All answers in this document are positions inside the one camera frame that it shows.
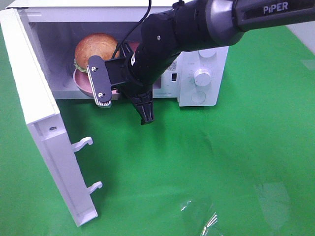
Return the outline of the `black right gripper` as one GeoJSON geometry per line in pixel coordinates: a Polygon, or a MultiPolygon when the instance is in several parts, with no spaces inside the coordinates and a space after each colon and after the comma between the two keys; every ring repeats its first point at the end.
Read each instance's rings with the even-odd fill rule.
{"type": "Polygon", "coordinates": [[[107,75],[104,89],[119,89],[132,103],[141,117],[141,125],[154,121],[153,87],[145,90],[145,86],[131,71],[131,58],[134,55],[135,42],[124,42],[119,49],[119,58],[105,62],[107,75]]]}

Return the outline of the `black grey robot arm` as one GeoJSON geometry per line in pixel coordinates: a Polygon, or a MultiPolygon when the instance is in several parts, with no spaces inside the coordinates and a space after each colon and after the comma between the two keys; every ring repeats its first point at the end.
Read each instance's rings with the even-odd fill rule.
{"type": "Polygon", "coordinates": [[[153,83],[181,52],[236,44],[246,31],[315,19],[312,0],[193,0],[151,14],[143,21],[141,41],[124,59],[106,62],[105,91],[111,100],[119,87],[139,112],[153,121],[153,83]]]}

